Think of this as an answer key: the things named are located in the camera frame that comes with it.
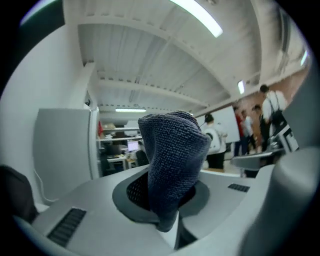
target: white table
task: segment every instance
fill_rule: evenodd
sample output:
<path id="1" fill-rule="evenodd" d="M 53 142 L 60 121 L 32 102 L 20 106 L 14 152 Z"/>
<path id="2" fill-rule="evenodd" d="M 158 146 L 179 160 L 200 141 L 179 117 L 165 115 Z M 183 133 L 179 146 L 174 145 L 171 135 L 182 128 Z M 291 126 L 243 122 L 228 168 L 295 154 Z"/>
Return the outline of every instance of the white table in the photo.
<path id="1" fill-rule="evenodd" d="M 127 169 L 126 159 L 127 158 L 125 156 L 121 156 L 121 157 L 117 157 L 117 158 L 110 158 L 110 159 L 107 159 L 107 160 L 108 160 L 109 163 L 122 162 L 123 170 L 126 170 Z"/>

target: knitted cloth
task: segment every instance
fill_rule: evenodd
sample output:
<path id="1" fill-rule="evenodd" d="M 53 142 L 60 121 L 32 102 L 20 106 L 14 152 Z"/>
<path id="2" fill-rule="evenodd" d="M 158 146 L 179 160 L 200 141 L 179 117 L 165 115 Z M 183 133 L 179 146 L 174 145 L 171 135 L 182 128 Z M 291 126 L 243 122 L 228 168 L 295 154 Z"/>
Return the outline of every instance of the knitted cloth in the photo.
<path id="1" fill-rule="evenodd" d="M 189 113 L 149 114 L 138 120 L 150 162 L 148 197 L 159 217 L 158 229 L 167 232 L 186 192 L 198 181 L 211 140 Z"/>

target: shelf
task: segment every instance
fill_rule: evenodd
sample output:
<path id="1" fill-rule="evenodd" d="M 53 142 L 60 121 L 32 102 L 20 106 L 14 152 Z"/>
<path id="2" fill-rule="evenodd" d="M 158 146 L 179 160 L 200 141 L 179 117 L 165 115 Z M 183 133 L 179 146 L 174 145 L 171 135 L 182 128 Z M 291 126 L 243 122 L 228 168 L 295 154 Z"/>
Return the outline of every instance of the shelf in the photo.
<path id="1" fill-rule="evenodd" d="M 123 127 L 123 128 L 103 128 L 104 132 L 128 132 L 128 131 L 138 131 L 138 127 Z"/>
<path id="2" fill-rule="evenodd" d="M 117 141 L 130 141 L 130 140 L 141 140 L 141 136 L 137 137 L 128 137 L 128 138 L 100 138 L 97 139 L 97 142 L 117 142 Z"/>

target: person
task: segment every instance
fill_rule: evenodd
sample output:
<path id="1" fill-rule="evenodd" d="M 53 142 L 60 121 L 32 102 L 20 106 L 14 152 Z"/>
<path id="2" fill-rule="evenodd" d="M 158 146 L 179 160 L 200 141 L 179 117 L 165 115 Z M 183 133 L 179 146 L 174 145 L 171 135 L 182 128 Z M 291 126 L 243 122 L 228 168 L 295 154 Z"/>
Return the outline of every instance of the person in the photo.
<path id="1" fill-rule="evenodd" d="M 217 152 L 209 153 L 206 160 L 209 164 L 209 168 L 223 169 L 225 161 L 226 147 L 226 137 L 228 133 L 226 129 L 223 128 L 221 123 L 215 123 L 215 119 L 211 114 L 206 114 L 204 116 L 204 121 L 206 122 L 206 129 L 214 129 L 219 136 L 220 149 Z"/>
<path id="2" fill-rule="evenodd" d="M 263 118 L 266 124 L 271 124 L 269 135 L 272 136 L 287 124 L 282 111 L 285 110 L 288 103 L 281 91 L 270 90 L 265 84 L 261 85 L 260 93 L 264 98 L 262 104 Z"/>
<path id="3" fill-rule="evenodd" d="M 245 134 L 244 134 L 245 125 L 244 125 L 243 119 L 239 114 L 239 111 L 240 111 L 239 108 L 237 106 L 234 106 L 233 111 L 235 114 L 235 119 L 238 126 L 239 137 L 240 137 L 240 140 L 235 142 L 234 144 L 234 156 L 235 157 L 239 156 L 240 146 L 241 146 L 242 155 L 244 156 L 247 153 L 247 138 L 245 137 Z"/>
<path id="4" fill-rule="evenodd" d="M 254 121 L 252 120 L 252 118 L 250 116 L 247 115 L 246 110 L 242 110 L 241 114 L 242 114 L 242 117 L 244 120 L 244 126 L 245 126 L 244 135 L 246 136 L 246 148 L 247 148 L 246 152 L 249 155 L 249 153 L 250 153 L 249 144 L 251 143 L 253 149 L 257 153 L 257 147 L 256 147 L 256 141 L 254 138 L 254 129 L 253 129 Z"/>
<path id="5" fill-rule="evenodd" d="M 267 150 L 268 147 L 268 139 L 270 137 L 269 130 L 270 130 L 270 123 L 266 123 L 265 119 L 263 118 L 261 106 L 259 104 L 254 105 L 252 111 L 254 111 L 258 117 L 260 122 L 260 133 L 262 137 L 262 152 Z"/>

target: air vent grille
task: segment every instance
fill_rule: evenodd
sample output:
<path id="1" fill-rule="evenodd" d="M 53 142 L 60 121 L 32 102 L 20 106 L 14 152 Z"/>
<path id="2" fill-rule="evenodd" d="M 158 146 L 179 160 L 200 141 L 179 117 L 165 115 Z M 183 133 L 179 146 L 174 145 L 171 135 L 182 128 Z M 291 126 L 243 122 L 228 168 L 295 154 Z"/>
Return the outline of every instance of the air vent grille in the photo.
<path id="1" fill-rule="evenodd" d="M 72 208 L 47 237 L 56 244 L 66 247 L 85 215 L 85 210 Z"/>
<path id="2" fill-rule="evenodd" d="M 232 189 L 232 190 L 238 190 L 238 191 L 241 191 L 241 192 L 245 192 L 247 193 L 248 190 L 250 189 L 249 186 L 244 186 L 244 185 L 239 185 L 239 184 L 235 184 L 235 183 L 232 183 L 228 186 L 229 189 Z"/>

